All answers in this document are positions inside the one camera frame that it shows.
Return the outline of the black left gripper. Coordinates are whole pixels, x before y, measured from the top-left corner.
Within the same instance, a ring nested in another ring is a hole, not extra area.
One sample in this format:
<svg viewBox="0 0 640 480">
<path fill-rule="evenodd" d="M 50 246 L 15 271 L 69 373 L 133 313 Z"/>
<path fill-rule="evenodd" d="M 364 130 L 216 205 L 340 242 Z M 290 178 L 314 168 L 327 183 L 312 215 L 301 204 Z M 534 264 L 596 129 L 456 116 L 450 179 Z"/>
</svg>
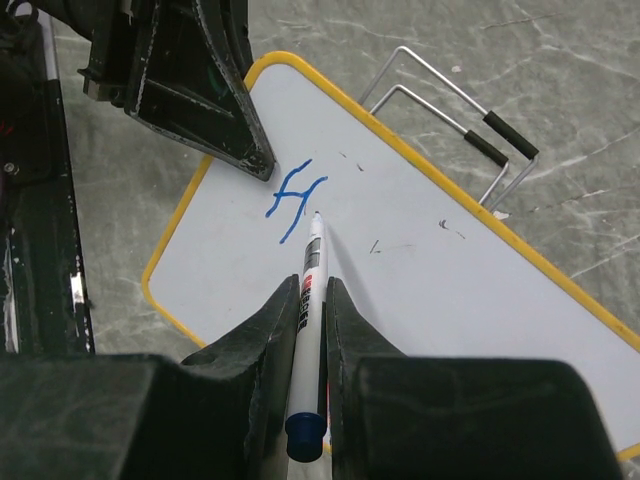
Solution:
<svg viewBox="0 0 640 480">
<path fill-rule="evenodd" d="M 253 64 L 247 0 L 34 1 L 91 43 L 91 99 L 267 180 L 276 159 L 244 83 Z"/>
</svg>

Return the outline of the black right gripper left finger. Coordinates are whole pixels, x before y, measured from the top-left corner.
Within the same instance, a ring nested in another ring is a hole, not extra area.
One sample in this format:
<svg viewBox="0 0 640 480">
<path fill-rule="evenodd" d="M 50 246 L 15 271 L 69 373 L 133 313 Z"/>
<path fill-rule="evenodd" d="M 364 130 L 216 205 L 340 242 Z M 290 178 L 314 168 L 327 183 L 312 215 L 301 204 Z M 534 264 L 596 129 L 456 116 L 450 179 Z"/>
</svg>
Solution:
<svg viewBox="0 0 640 480">
<path fill-rule="evenodd" d="M 5 479 L 282 479 L 299 278 L 182 362 L 6 355 Z"/>
</svg>

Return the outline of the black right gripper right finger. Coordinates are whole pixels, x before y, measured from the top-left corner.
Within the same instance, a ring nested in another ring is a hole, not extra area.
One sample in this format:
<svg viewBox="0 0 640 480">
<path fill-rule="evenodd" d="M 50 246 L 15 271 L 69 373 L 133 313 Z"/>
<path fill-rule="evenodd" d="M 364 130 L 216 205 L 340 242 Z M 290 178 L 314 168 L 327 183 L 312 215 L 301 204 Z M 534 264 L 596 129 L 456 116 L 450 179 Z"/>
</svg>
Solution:
<svg viewBox="0 0 640 480">
<path fill-rule="evenodd" d="M 327 290 L 336 479 L 618 479 L 592 394 L 557 360 L 414 357 Z"/>
</svg>

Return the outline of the white blue whiteboard marker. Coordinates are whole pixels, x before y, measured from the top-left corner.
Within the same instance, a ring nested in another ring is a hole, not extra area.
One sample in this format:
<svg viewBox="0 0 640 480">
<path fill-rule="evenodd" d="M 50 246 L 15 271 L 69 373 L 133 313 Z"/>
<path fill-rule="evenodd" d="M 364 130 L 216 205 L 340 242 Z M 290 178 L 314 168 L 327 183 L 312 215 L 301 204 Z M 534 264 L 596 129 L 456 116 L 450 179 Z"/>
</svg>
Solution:
<svg viewBox="0 0 640 480">
<path fill-rule="evenodd" d="M 321 457 L 327 430 L 327 245 L 325 222 L 316 212 L 305 249 L 285 421 L 286 451 L 299 463 Z"/>
</svg>

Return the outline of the yellow framed whiteboard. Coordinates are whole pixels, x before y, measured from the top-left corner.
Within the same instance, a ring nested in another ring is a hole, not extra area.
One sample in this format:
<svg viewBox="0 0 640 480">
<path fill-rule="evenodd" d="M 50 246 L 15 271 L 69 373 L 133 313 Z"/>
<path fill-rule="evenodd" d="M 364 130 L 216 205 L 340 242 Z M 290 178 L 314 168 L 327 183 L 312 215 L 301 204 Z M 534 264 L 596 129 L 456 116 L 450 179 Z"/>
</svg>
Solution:
<svg viewBox="0 0 640 480">
<path fill-rule="evenodd" d="M 246 83 L 275 170 L 202 161 L 142 277 L 158 311 L 218 340 L 301 271 L 320 214 L 330 274 L 402 352 L 567 362 L 638 455 L 635 332 L 299 56 L 264 55 Z"/>
</svg>

